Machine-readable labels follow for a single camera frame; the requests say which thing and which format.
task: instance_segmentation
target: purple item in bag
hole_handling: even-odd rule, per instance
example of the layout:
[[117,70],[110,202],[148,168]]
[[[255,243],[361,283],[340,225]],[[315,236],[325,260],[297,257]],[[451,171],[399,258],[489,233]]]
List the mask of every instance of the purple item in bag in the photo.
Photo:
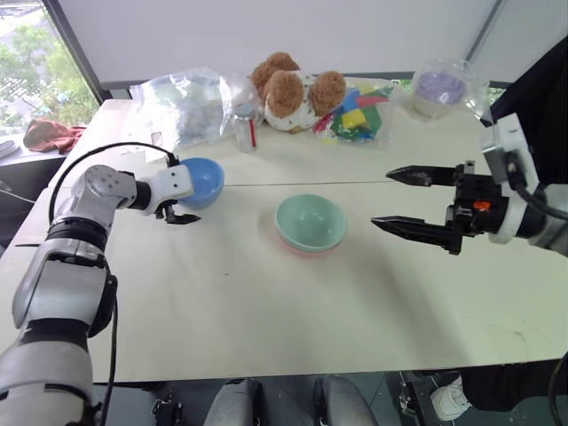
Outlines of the purple item in bag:
[[452,105],[462,100],[466,90],[463,80],[448,73],[428,71],[420,75],[415,94],[430,102]]

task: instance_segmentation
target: brown teddy bear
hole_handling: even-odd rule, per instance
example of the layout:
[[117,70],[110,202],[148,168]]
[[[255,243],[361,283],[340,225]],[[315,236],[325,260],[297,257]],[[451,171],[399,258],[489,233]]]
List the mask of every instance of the brown teddy bear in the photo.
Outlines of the brown teddy bear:
[[284,52],[271,55],[256,67],[252,83],[264,104],[264,118],[277,130],[296,133],[309,129],[339,107],[345,80],[336,71],[307,75]]

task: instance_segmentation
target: plush toy ear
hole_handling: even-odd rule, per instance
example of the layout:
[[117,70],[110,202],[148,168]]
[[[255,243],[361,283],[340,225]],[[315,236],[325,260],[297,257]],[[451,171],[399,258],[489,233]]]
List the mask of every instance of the plush toy ear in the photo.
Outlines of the plush toy ear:
[[267,103],[273,115],[284,118],[292,114],[304,99],[304,85],[296,74],[290,71],[276,71],[268,81],[265,90]]
[[318,117],[339,107],[345,98],[345,79],[336,71],[318,75],[310,90],[310,101]]
[[296,71],[300,67],[292,60],[290,55],[283,51],[273,53],[266,61],[261,63],[252,73],[250,80],[255,85],[258,95],[264,100],[264,87],[276,71]]

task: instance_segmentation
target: white wall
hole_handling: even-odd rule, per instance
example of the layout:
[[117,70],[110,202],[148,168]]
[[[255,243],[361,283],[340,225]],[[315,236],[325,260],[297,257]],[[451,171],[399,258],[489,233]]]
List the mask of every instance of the white wall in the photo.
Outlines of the white wall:
[[312,72],[412,71],[464,57],[494,0],[60,0],[99,80],[250,72],[288,51]]
[[568,33],[568,0],[508,0],[475,58],[490,80],[514,82]]

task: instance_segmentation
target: plastic bag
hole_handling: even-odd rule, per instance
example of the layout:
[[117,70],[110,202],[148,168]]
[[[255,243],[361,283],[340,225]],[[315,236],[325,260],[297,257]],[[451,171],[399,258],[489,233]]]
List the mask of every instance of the plastic bag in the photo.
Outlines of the plastic bag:
[[414,73],[407,110],[428,121],[465,105],[477,118],[493,122],[488,88],[489,82],[478,79],[467,60],[433,59]]
[[391,144],[391,121],[401,89],[394,83],[348,82],[343,103],[313,127],[327,142],[386,147]]
[[260,99],[247,77],[225,77],[207,68],[154,78],[132,86],[130,93],[138,125],[171,151],[231,133],[227,123],[239,103],[251,103],[262,120]]

